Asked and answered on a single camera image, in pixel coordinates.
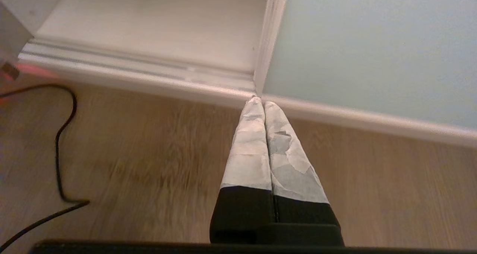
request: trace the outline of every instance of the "laminate flooring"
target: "laminate flooring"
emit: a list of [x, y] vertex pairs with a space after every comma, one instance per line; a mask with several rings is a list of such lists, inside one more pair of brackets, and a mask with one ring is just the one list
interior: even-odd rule
[[[5, 92], [39, 82], [22, 76]], [[14, 243], [46, 238], [208, 242], [240, 110], [64, 82], [78, 113], [60, 141], [66, 193], [90, 205]], [[0, 242], [66, 208], [54, 137], [68, 94], [41, 89], [0, 101]], [[477, 249], [477, 151], [291, 119], [348, 246]]]

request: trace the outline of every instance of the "light blue wall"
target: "light blue wall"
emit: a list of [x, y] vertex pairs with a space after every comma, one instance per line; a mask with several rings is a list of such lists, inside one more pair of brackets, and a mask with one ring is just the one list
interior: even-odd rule
[[288, 0], [264, 93], [477, 128], [477, 0]]

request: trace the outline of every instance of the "black cord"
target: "black cord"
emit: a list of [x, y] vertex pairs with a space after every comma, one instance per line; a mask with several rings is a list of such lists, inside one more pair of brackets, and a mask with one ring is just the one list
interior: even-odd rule
[[8, 96], [13, 96], [13, 95], [16, 95], [16, 94], [24, 93], [24, 92], [27, 92], [27, 91], [32, 91], [34, 89], [39, 89], [39, 88], [59, 88], [59, 89], [62, 89], [64, 91], [67, 91], [68, 93], [70, 93], [71, 98], [73, 100], [73, 108], [71, 110], [70, 117], [68, 117], [68, 119], [65, 121], [65, 123], [61, 126], [61, 128], [56, 133], [56, 137], [55, 137], [55, 150], [56, 150], [55, 167], [56, 167], [56, 185], [58, 187], [58, 193], [60, 193], [61, 200], [63, 200], [64, 202], [67, 202], [67, 203], [76, 203], [76, 205], [74, 205], [72, 207], [69, 207], [67, 209], [61, 210], [61, 211], [59, 211], [57, 213], [54, 213], [54, 214], [52, 214], [52, 215], [50, 215], [46, 218], [43, 218], [41, 220], [38, 220], [37, 222], [33, 223], [32, 225], [29, 225], [25, 229], [19, 231], [13, 237], [11, 237], [9, 240], [7, 240], [7, 242], [2, 244], [2, 246], [0, 247], [0, 253], [2, 253], [9, 245], [11, 245], [13, 242], [15, 242], [17, 239], [22, 237], [22, 235], [26, 234], [30, 230], [35, 229], [36, 227], [42, 225], [43, 223], [45, 223], [49, 220], [52, 220], [56, 217], [64, 215], [64, 214], [66, 214], [68, 212], [71, 212], [75, 209], [82, 208], [85, 205], [88, 205], [90, 203], [89, 200], [75, 200], [75, 199], [68, 198], [68, 196], [66, 196], [64, 194], [63, 184], [61, 183], [60, 146], [59, 146], [60, 145], [60, 135], [63, 132], [63, 130], [70, 124], [73, 117], [75, 117], [75, 115], [76, 115], [76, 108], [78, 106], [78, 101], [76, 99], [76, 94], [70, 88], [68, 88], [66, 86], [57, 85], [57, 84], [45, 84], [45, 85], [31, 86], [31, 87], [28, 87], [28, 88], [22, 88], [22, 89], [18, 89], [16, 91], [11, 91], [11, 92], [8, 92], [8, 93], [0, 94], [0, 99], [1, 98], [6, 98]]

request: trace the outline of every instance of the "white cabinet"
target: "white cabinet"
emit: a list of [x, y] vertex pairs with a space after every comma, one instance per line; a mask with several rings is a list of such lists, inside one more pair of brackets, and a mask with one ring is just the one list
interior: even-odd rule
[[[254, 75], [264, 81], [286, 0], [0, 1], [24, 26], [2, 12], [3, 51], [21, 63], [92, 83], [241, 99], [257, 90]], [[19, 28], [15, 50], [6, 49]]]

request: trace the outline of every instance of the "white paper wrapping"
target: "white paper wrapping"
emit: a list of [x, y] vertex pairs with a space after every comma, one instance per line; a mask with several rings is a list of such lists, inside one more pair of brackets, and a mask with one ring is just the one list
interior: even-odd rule
[[259, 97], [242, 110], [220, 188], [244, 186], [271, 191], [265, 113]]
[[315, 169], [280, 107], [265, 103], [273, 194], [316, 203], [329, 203]]

